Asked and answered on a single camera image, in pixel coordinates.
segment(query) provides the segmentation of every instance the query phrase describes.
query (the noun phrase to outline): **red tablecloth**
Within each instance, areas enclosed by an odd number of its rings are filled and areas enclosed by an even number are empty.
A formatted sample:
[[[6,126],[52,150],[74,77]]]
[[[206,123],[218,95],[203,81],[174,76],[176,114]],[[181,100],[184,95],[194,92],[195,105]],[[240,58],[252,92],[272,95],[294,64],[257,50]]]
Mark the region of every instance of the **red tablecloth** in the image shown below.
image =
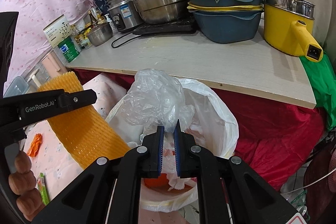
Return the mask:
[[[82,84],[100,74],[76,70]],[[134,76],[107,73],[127,90]],[[325,111],[213,89],[236,117],[239,139],[236,155],[276,190],[306,161],[325,127]]]

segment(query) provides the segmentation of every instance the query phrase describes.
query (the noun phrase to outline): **finger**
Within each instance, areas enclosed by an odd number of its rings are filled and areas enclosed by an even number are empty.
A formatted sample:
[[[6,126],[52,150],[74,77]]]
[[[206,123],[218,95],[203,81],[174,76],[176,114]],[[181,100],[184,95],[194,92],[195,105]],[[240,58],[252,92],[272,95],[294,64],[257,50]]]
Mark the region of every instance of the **finger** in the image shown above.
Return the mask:
[[[34,189],[36,178],[32,171],[26,174],[16,172],[9,175],[8,182],[14,194],[22,195],[24,192]]]
[[[20,174],[28,173],[32,168],[30,158],[23,151],[20,151],[15,158],[15,168]]]
[[[42,211],[44,209],[45,205],[42,203],[41,206],[31,215],[25,215],[24,214],[24,217],[26,218],[26,220],[28,221],[33,221],[33,219],[37,216],[37,214]]]
[[[42,205],[42,197],[38,189],[34,188],[20,196],[16,204],[24,215],[30,216]]]

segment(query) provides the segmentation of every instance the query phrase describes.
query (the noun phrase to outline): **silver bolt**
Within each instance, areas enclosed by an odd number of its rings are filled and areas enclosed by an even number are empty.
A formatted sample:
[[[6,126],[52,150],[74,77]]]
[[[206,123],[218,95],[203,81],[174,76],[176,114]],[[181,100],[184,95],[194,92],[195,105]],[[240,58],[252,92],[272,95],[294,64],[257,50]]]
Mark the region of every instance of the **silver bolt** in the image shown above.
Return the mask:
[[[201,148],[200,148],[198,145],[194,145],[194,146],[192,146],[190,150],[191,150],[192,152],[194,152],[194,153],[199,153],[199,152],[201,152]]]
[[[137,149],[138,153],[145,153],[147,151],[147,147],[139,146]]]
[[[101,158],[97,159],[97,164],[98,165],[104,165],[106,163],[107,163],[107,158],[101,157]]]
[[[232,163],[234,164],[240,164],[242,162],[241,158],[235,156],[231,158]]]

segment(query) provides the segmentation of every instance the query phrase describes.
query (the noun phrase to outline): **yellow foam mesh sleeve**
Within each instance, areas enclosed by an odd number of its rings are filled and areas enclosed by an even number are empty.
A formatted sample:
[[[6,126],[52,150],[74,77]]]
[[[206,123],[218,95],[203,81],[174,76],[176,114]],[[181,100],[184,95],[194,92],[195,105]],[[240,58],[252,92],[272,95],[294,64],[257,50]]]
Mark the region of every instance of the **yellow foam mesh sleeve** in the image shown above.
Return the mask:
[[[74,72],[51,79],[38,91],[64,89],[73,93],[83,90]],[[124,156],[130,149],[92,105],[48,119],[59,141],[82,168],[99,157],[110,160]]]

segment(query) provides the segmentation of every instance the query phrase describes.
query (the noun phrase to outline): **table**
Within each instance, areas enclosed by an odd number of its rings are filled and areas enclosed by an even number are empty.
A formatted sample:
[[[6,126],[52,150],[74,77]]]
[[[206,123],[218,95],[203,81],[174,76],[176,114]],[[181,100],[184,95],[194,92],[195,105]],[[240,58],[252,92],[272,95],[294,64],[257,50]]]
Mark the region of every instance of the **table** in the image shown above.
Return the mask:
[[[197,31],[144,37],[113,49],[118,33],[98,47],[83,50],[65,66],[127,75],[154,68],[211,88],[313,109],[315,97],[300,59],[271,47],[262,34],[261,24],[253,39],[237,43],[214,43]]]

